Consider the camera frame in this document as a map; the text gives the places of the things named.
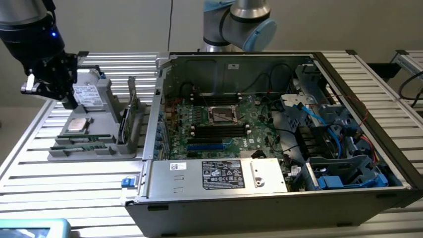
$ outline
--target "metal case panel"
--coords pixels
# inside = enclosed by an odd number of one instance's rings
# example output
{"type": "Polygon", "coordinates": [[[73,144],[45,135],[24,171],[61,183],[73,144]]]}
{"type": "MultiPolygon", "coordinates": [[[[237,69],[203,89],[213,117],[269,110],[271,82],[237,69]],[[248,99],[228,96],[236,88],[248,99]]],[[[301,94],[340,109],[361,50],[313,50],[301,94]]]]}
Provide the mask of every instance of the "metal case panel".
{"type": "Polygon", "coordinates": [[[409,192],[353,191],[126,206],[145,237],[357,226],[409,192]]]}

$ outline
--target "teal device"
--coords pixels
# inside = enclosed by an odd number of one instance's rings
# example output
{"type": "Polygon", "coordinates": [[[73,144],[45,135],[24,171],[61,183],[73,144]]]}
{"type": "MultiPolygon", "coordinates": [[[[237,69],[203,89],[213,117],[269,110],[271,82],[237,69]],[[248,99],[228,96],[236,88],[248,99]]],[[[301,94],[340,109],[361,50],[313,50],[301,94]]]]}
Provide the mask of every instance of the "teal device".
{"type": "Polygon", "coordinates": [[[0,219],[1,238],[69,238],[65,219],[0,219]]]}

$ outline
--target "white wall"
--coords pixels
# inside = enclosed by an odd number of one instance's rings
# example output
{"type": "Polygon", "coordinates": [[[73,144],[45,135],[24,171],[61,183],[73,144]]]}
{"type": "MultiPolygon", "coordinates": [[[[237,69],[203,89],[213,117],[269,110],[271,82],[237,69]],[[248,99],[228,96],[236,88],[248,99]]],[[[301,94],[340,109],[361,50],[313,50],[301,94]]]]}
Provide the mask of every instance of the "white wall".
{"type": "MultiPolygon", "coordinates": [[[[387,61],[423,49],[421,0],[268,0],[279,24],[268,50],[355,49],[387,61]]],[[[171,0],[54,0],[66,51],[165,51],[171,0]]],[[[201,46],[203,1],[175,0],[172,51],[201,46]]],[[[0,106],[38,106],[21,96],[20,64],[0,44],[0,106]]]]}

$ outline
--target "warning label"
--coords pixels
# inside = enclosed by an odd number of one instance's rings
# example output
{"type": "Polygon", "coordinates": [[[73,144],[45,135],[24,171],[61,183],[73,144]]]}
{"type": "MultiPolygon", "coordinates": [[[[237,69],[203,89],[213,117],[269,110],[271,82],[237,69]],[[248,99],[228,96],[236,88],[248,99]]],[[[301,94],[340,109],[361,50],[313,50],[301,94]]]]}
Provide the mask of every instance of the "warning label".
{"type": "Polygon", "coordinates": [[[240,160],[203,161],[203,188],[245,188],[240,160]]]}
{"type": "Polygon", "coordinates": [[[97,88],[93,85],[88,85],[88,86],[74,85],[73,91],[74,91],[76,98],[78,99],[78,103],[82,104],[84,107],[102,106],[100,94],[98,94],[97,88]]]}

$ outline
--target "white sticker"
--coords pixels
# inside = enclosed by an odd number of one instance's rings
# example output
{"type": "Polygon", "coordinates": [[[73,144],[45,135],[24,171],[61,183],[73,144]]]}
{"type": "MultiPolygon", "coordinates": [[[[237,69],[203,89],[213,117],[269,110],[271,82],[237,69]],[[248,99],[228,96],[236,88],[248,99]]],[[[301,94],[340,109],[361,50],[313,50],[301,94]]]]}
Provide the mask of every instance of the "white sticker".
{"type": "Polygon", "coordinates": [[[78,99],[78,103],[82,104],[84,107],[102,106],[100,94],[98,94],[97,88],[93,85],[88,85],[88,86],[74,85],[73,91],[74,91],[76,98],[78,99]]]}
{"type": "Polygon", "coordinates": [[[299,172],[301,172],[301,167],[299,167],[297,165],[293,165],[291,167],[291,173],[288,173],[288,176],[296,176],[299,172]]]}
{"type": "Polygon", "coordinates": [[[229,64],[227,65],[227,69],[239,69],[239,64],[236,64],[236,63],[229,63],[229,64]]]}
{"type": "Polygon", "coordinates": [[[185,170],[187,163],[171,163],[171,170],[185,170]]]}

